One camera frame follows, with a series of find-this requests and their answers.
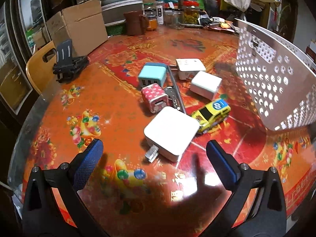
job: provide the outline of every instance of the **white cube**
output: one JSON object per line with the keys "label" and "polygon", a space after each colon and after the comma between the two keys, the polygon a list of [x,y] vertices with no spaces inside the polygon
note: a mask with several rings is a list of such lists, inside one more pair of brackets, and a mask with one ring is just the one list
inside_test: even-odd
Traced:
{"label": "white cube", "polygon": [[200,71],[191,81],[190,90],[209,100],[217,93],[222,79],[212,74]]}
{"label": "white cube", "polygon": [[179,79],[186,80],[193,78],[199,71],[205,71],[206,68],[199,59],[176,59],[179,68]]}
{"label": "white cube", "polygon": [[173,107],[164,107],[145,127],[144,134],[149,146],[156,145],[159,154],[177,162],[199,127],[196,119]]}

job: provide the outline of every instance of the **table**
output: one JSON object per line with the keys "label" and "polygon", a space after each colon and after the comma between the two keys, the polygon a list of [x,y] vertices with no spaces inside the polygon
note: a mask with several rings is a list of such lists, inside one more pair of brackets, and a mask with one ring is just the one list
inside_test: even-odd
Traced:
{"label": "table", "polygon": [[[164,27],[143,36],[111,37],[89,55],[90,64],[78,79],[54,86],[45,100],[36,102],[15,146],[9,184],[19,193],[18,185],[23,183],[19,193],[23,200],[34,165],[56,168],[99,138],[104,154],[79,195],[107,233],[198,236],[230,195],[228,191],[218,199],[213,195],[221,182],[206,157],[205,146],[215,139],[239,163],[260,170],[275,166],[291,215],[315,180],[308,127],[272,132],[263,126],[233,69],[237,40],[224,33]],[[217,96],[232,111],[225,122],[195,137],[180,162],[158,157],[148,164],[143,129],[154,115],[142,102],[137,76],[146,62],[174,65],[176,58],[199,58],[207,72],[221,77]],[[178,87],[188,114],[209,102],[191,92],[189,82],[178,80]],[[166,134],[176,130],[176,122],[166,125]],[[195,153],[210,186],[202,192],[197,191],[192,167]],[[60,195],[56,190],[54,194],[65,220],[73,224]],[[252,191],[235,224],[245,219],[254,196]]]}

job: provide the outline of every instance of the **basket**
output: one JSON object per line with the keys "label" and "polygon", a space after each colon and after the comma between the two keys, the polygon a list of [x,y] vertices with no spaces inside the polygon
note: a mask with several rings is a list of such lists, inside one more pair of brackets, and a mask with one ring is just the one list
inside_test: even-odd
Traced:
{"label": "basket", "polygon": [[269,130],[291,129],[316,120],[316,65],[284,38],[238,20],[235,70]]}
{"label": "basket", "polygon": [[108,26],[105,28],[108,36],[115,36],[126,33],[125,22],[114,26]]}

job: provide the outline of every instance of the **brown pitcher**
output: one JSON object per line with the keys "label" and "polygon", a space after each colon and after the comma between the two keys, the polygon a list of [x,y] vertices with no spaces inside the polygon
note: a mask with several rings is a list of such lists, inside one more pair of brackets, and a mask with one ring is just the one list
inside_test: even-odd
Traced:
{"label": "brown pitcher", "polygon": [[126,34],[128,36],[139,36],[146,33],[148,19],[143,11],[131,11],[124,13],[126,19]]}

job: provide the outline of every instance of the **metal bolt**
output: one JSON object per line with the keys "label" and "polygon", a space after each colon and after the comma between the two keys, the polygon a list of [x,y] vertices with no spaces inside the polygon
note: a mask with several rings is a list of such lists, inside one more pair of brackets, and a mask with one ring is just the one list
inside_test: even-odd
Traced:
{"label": "metal bolt", "polygon": [[32,168],[32,171],[35,173],[35,172],[37,172],[39,169],[40,169],[40,168],[39,168],[38,166],[35,166],[35,167]]}
{"label": "metal bolt", "polygon": [[241,164],[240,164],[240,167],[241,167],[241,169],[243,169],[243,170],[249,169],[249,166],[248,166],[248,164],[246,164],[246,163],[241,163]]}
{"label": "metal bolt", "polygon": [[277,172],[277,169],[275,167],[270,167],[270,170],[272,171],[272,173],[276,173]]}
{"label": "metal bolt", "polygon": [[61,163],[60,168],[61,169],[67,169],[69,164],[67,162]]}

